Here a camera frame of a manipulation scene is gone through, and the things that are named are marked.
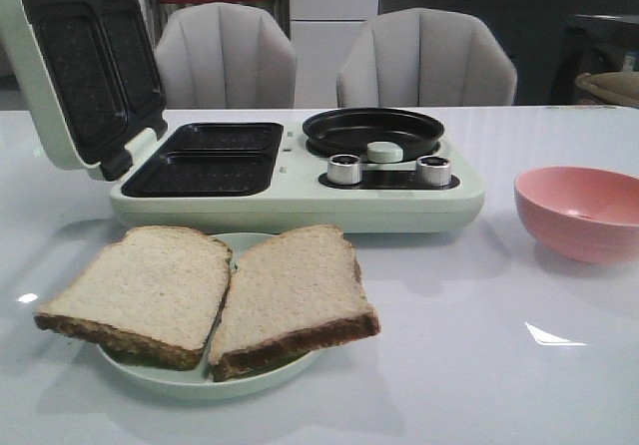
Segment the frying pan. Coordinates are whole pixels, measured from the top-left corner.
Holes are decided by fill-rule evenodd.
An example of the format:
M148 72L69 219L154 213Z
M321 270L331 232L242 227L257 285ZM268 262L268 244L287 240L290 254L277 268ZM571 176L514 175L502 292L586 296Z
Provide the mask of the frying pan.
M391 108L346 108L306 119L308 146L321 154L366 152L369 143L387 141L403 149L403 160L430 154L443 135L443 124L424 114Z

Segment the glossy table surface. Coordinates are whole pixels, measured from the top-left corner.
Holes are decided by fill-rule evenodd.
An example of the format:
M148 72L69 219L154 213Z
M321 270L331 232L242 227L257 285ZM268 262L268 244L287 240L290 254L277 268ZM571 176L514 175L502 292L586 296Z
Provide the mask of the glossy table surface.
M36 328L34 307L125 230L111 185L55 169L28 113L0 113L0 442L636 444L639 262L590 265L537 244L513 180L549 165L639 176L639 111L421 111L485 180L479 217L456 232L350 235L381 335L224 401L147 391L95 345ZM315 112L165 117L300 123Z

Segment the button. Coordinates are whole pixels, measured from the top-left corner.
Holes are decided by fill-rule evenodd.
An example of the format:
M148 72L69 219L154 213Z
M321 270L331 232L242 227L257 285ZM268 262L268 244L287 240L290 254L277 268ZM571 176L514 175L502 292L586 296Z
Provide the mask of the button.
M372 163L400 163L403 160L403 149L396 143L377 141L366 145L366 156Z

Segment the cushion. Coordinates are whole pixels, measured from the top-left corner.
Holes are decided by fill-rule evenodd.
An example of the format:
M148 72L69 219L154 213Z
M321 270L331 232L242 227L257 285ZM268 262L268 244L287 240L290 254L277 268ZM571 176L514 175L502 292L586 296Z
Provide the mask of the cushion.
M607 103L639 108L639 72L584 73L575 85Z

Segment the gray chair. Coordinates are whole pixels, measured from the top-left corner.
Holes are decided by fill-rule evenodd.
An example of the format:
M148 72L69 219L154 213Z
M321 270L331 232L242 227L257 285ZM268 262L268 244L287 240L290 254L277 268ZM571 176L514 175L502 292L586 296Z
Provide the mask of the gray chair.
M262 9L211 3L176 11L155 56L170 109L293 106L297 56Z
M413 8L366 21L337 72L337 104L509 106L517 73L479 19Z

